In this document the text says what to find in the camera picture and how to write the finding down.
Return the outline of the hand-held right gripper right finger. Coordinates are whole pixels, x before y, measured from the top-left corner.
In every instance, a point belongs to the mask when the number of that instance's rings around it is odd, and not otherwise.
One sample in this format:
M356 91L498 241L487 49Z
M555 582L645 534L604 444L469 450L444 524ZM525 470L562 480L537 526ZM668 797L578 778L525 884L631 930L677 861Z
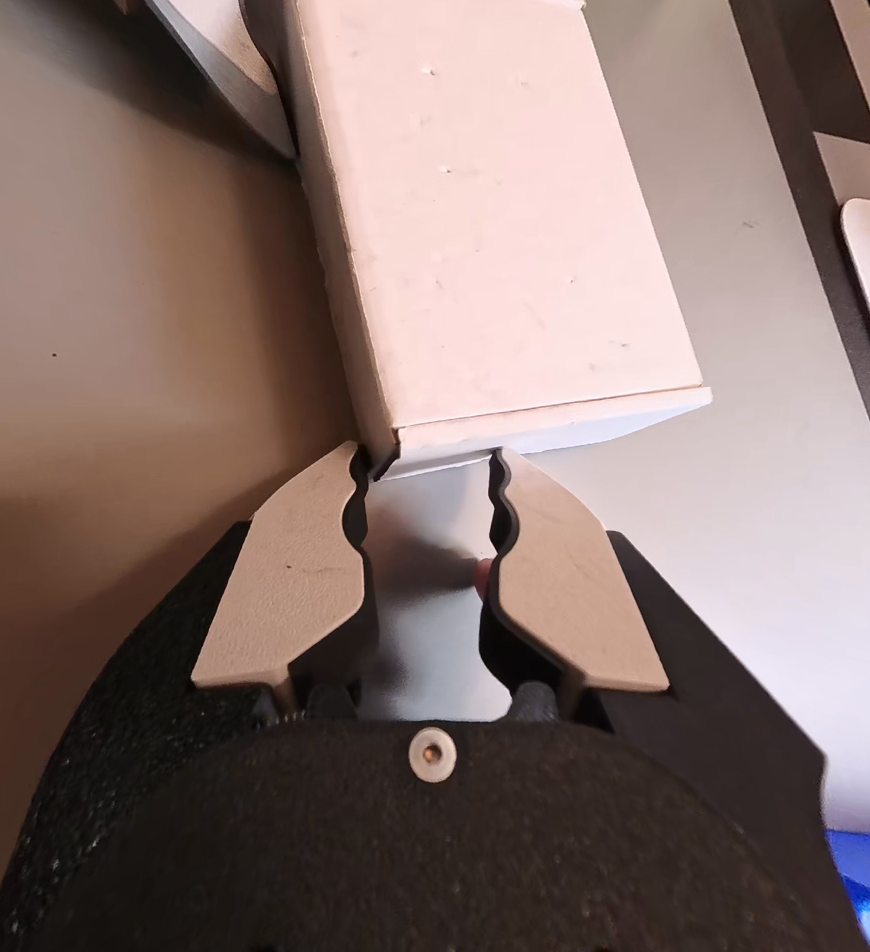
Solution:
M661 695L669 677L601 520L509 448L489 461L493 515L479 653L515 696L553 693L572 718L584 694Z

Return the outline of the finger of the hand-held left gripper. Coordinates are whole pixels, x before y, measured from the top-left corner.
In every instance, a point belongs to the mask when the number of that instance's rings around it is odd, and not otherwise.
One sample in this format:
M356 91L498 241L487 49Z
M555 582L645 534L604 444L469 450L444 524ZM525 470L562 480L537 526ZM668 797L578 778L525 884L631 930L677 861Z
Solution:
M282 157L297 157L270 66L250 38L238 1L145 1L228 106Z

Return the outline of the white cardboard mailer box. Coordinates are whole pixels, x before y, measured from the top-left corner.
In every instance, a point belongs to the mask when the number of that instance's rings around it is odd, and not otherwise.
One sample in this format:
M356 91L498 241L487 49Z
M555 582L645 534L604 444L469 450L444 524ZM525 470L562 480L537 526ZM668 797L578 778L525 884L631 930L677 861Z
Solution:
M281 66L376 479L711 391L584 2L284 2Z

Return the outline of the grey desk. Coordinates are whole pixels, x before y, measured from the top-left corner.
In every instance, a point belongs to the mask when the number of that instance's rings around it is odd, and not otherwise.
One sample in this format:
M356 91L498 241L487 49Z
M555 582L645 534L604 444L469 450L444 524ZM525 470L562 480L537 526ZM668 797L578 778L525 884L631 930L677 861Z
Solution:
M870 832L870 328L824 271L745 39L771 10L591 2L712 404L534 461L619 530L827 755ZM124 638L356 436L296 170L148 13L0 2L0 882Z

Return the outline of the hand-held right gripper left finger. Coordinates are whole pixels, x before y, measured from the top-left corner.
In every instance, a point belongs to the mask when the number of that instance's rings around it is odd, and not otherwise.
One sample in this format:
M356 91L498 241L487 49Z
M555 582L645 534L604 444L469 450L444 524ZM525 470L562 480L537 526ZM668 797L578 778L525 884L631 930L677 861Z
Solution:
M191 671L197 688L262 686L284 714L317 687L356 689L376 646L366 450L347 441L253 514Z

